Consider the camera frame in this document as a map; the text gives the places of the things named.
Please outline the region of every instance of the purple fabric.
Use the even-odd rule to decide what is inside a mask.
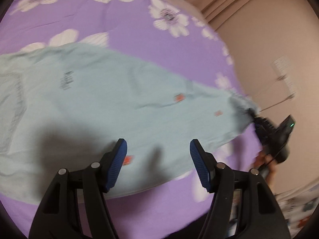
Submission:
[[[157,19],[150,14],[151,0],[112,0],[109,3],[57,0],[54,3],[39,3],[29,10],[21,7],[21,3],[18,4],[20,1],[13,2],[0,23],[0,54],[17,52],[35,42],[47,46],[53,36],[67,29],[78,32],[75,41],[107,32],[111,49],[151,61],[205,85],[234,88],[241,92],[224,43],[212,30],[211,36],[205,37],[203,30],[207,27],[196,24],[191,16],[188,17],[189,24],[185,26],[189,35],[173,37],[169,30],[154,27]],[[177,14],[187,15],[183,11]],[[246,170],[260,149],[253,128],[250,126],[231,143],[234,150],[226,159],[227,164],[235,169]],[[151,190],[107,200],[119,237],[163,238],[203,215],[209,209],[212,195],[200,196],[200,199],[194,196],[197,179],[193,171],[183,179]],[[28,235],[37,206],[1,194],[0,199],[13,221]],[[84,231],[89,234],[84,205],[80,204],[79,209]]]

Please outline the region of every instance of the ribbed blue pad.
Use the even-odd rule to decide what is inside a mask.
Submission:
[[[127,153],[127,143],[125,140],[123,140],[107,172],[107,181],[105,185],[107,190],[114,187],[117,177],[119,176],[122,164],[124,162],[126,153]]]
[[[211,189],[211,184],[210,184],[211,175],[210,175],[209,170],[205,166],[202,157],[200,156],[200,153],[199,153],[199,151],[194,143],[194,140],[192,140],[190,142],[189,150],[190,150],[190,155],[193,159],[193,163],[195,165],[195,168],[196,168],[196,171],[198,173],[198,176],[199,176],[199,179],[200,179],[202,186],[204,188],[206,188],[207,191],[210,191],[210,189]]]

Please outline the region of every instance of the light blue fabric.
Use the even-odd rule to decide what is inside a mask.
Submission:
[[[172,180],[193,168],[192,139],[214,152],[250,123],[243,109],[256,109],[231,91],[80,43],[2,55],[0,80],[0,191],[29,203],[59,168],[84,168],[119,138],[133,160],[108,196]]]

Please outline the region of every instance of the metal pin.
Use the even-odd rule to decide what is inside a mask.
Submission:
[[[91,164],[92,168],[99,168],[99,166],[100,166],[99,162],[94,162],[94,163]]]
[[[226,167],[224,163],[217,163],[216,166],[218,169],[224,169]]]
[[[257,169],[251,169],[250,172],[253,174],[253,175],[258,175],[259,174],[259,171]]]
[[[58,171],[58,174],[60,174],[60,175],[66,174],[66,169],[65,168],[60,169]]]

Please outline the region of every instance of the purple floral bedsheet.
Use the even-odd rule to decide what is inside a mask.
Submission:
[[[108,47],[190,80],[242,93],[233,59],[217,33],[163,0],[15,0],[0,23],[0,54],[72,42]],[[249,127],[214,155],[246,170],[258,151]],[[28,235],[37,206],[1,194],[0,199]],[[106,202],[121,239],[159,239],[203,215],[211,199],[193,170],[151,190]],[[84,205],[79,209],[89,234]]]

